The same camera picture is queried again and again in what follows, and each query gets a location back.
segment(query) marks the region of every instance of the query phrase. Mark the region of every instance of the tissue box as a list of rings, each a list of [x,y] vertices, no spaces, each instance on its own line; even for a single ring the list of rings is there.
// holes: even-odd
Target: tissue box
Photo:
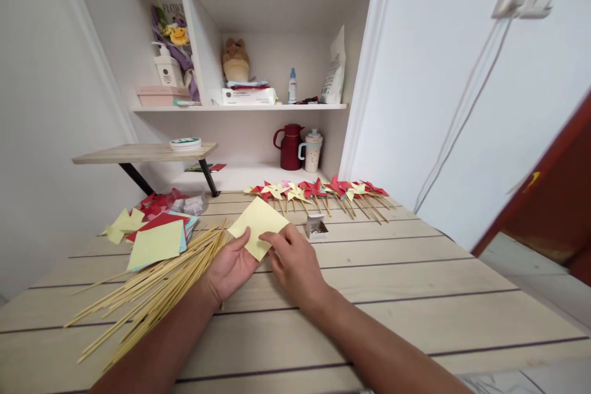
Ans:
[[[136,86],[142,106],[174,106],[174,100],[191,100],[187,88],[174,86]]]
[[[274,105],[275,90],[266,89],[227,89],[222,88],[222,105]]]

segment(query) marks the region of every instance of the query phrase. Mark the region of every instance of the metal table leg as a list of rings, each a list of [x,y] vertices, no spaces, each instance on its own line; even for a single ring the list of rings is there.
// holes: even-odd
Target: metal table leg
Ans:
[[[211,171],[209,170],[209,166],[207,166],[207,160],[199,160],[199,165],[201,165],[201,170],[203,171],[205,179],[207,180],[207,184],[209,185],[209,189],[211,190],[211,196],[218,197],[220,192],[215,189],[214,179],[211,177]]]
[[[148,182],[146,182],[142,175],[139,172],[137,172],[137,169],[134,168],[134,166],[131,163],[119,163],[119,166],[121,166],[123,170],[127,172],[127,175],[131,177],[135,184],[138,185],[142,189],[142,191],[146,193],[146,195],[151,195],[154,192],[152,187],[148,184]]]

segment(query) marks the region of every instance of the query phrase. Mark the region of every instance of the red thermos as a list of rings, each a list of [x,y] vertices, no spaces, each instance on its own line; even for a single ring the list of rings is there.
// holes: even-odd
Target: red thermos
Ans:
[[[303,126],[298,124],[287,124],[283,125],[283,129],[275,132],[273,137],[273,145],[275,148],[281,150],[281,168],[287,171],[297,171],[302,167],[302,161],[297,156],[297,150],[302,143],[302,137],[300,131],[304,129]],[[285,136],[281,141],[281,146],[277,146],[277,135],[280,132],[284,132]]]

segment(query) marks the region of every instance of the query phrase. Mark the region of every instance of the cable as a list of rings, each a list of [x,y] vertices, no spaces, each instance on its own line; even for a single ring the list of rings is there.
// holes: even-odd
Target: cable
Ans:
[[[468,120],[470,119],[470,116],[472,115],[472,111],[474,110],[474,107],[476,106],[476,103],[478,102],[478,99],[482,95],[482,92],[484,91],[484,87],[488,83],[488,79],[491,77],[491,74],[493,73],[493,69],[494,69],[495,65],[497,64],[497,61],[499,59],[499,56],[501,55],[501,50],[503,49],[503,46],[505,44],[505,39],[507,38],[507,34],[509,33],[509,28],[511,27],[511,23],[512,22],[513,22],[513,17],[511,16],[511,17],[509,17],[509,22],[507,23],[507,26],[505,27],[505,32],[503,32],[503,37],[501,37],[501,43],[499,44],[499,48],[497,50],[496,55],[494,56],[494,60],[492,61],[491,67],[489,68],[488,72],[486,73],[486,77],[484,78],[484,81],[482,83],[482,86],[480,86],[480,89],[478,90],[478,93],[476,94],[476,98],[474,99],[474,102],[472,103],[472,106],[470,106],[470,110],[468,111],[468,114],[467,114],[466,118],[464,119],[464,122],[462,123],[460,129],[458,130],[456,136],[454,137],[454,140],[453,140],[451,146],[449,147],[448,153],[444,157],[443,162],[441,162],[441,166],[440,166],[439,170],[437,171],[437,174],[435,174],[435,178],[433,179],[433,181],[431,182],[431,184],[427,188],[427,192],[425,193],[425,195],[423,196],[423,198],[421,199],[421,201],[416,206],[416,208],[414,210],[414,213],[415,214],[418,213],[418,211],[420,210],[421,206],[423,205],[423,202],[425,201],[425,199],[429,195],[429,192],[431,191],[431,188],[433,188],[433,185],[435,184],[435,182],[439,178],[439,175],[441,174],[441,170],[443,169],[443,166],[445,166],[446,162],[448,161],[449,155],[451,154],[451,152],[453,151],[454,147],[456,146],[457,139],[460,137],[460,134],[464,130],[464,127],[466,126],[466,123],[468,123]]]
[[[445,151],[446,145],[448,144],[449,138],[451,136],[451,132],[454,129],[454,126],[456,125],[456,119],[459,116],[460,110],[462,109],[462,107],[464,105],[464,100],[465,100],[465,98],[467,96],[468,91],[470,90],[470,86],[471,86],[471,83],[472,83],[472,78],[474,77],[474,74],[476,73],[476,69],[478,68],[478,65],[480,64],[480,60],[482,60],[482,57],[483,57],[484,53],[486,52],[486,50],[488,48],[488,44],[491,41],[491,39],[492,39],[492,37],[494,35],[494,32],[496,31],[498,25],[499,25],[499,21],[498,20],[495,20],[494,25],[492,26],[491,32],[488,34],[488,38],[486,39],[486,42],[484,43],[484,46],[482,47],[482,50],[480,51],[480,54],[478,55],[478,58],[476,59],[476,63],[474,63],[474,66],[472,67],[472,71],[470,72],[470,76],[468,77],[468,81],[466,82],[466,86],[464,87],[464,91],[462,93],[462,97],[460,97],[460,101],[457,104],[456,112],[454,113],[454,116],[453,116],[453,118],[451,120],[451,124],[449,125],[448,133],[445,135],[445,139],[443,139],[443,144],[441,145],[441,149],[440,149],[439,154],[437,156],[437,160],[435,161],[435,164],[433,165],[433,169],[431,170],[431,172],[429,172],[429,175],[425,179],[425,182],[423,183],[423,186],[421,187],[421,189],[419,191],[419,194],[417,195],[417,200],[416,200],[416,202],[414,204],[415,209],[419,205],[419,201],[421,199],[421,196],[423,194],[423,191],[425,190],[425,187],[429,183],[429,180],[431,179],[431,176],[433,175],[433,173],[437,169],[437,167],[439,165],[439,162],[441,161],[441,159],[443,157],[443,153]]]

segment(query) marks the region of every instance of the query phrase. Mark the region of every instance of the white tumbler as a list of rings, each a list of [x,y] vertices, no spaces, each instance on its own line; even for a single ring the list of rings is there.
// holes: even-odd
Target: white tumbler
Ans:
[[[306,142],[300,143],[297,151],[297,157],[300,160],[304,160],[302,147],[306,147],[305,171],[316,172],[318,170],[318,161],[320,160],[320,148],[322,147],[322,135],[320,135],[317,129],[312,129],[312,132],[306,135]]]

